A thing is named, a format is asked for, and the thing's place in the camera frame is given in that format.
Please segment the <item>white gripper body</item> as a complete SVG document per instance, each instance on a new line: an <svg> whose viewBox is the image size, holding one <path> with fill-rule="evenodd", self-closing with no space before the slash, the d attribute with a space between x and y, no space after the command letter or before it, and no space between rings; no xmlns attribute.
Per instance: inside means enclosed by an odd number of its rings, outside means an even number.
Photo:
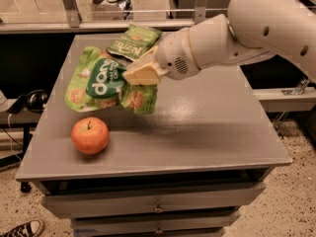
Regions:
<svg viewBox="0 0 316 237"><path fill-rule="evenodd" d="M188 28L163 36L156 58L159 65L168 70L166 76L171 79L184 80L200 73L192 55Z"/></svg>

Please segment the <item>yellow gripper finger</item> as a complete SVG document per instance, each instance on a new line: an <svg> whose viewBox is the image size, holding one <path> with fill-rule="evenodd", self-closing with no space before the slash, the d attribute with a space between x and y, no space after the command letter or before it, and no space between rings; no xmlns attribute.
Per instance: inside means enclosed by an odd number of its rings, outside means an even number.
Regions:
<svg viewBox="0 0 316 237"><path fill-rule="evenodd" d="M133 70L145 68L145 67L149 67L151 69L157 69L158 68L158 62L156 58L157 49L158 47L154 46L148 51L146 51L139 59L135 60L134 62L130 64L130 68Z"/></svg>
<svg viewBox="0 0 316 237"><path fill-rule="evenodd" d="M122 73L129 85L158 85L162 78L169 73L155 61L134 61Z"/></svg>

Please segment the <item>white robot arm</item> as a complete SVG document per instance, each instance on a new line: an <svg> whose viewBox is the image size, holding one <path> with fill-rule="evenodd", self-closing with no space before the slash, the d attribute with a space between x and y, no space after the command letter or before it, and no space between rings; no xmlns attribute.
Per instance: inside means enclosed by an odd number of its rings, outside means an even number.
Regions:
<svg viewBox="0 0 316 237"><path fill-rule="evenodd" d="M131 85L157 85L165 76L183 80L269 52L316 79L316 15L299 0L230 0L225 15L162 37L123 77Z"/></svg>

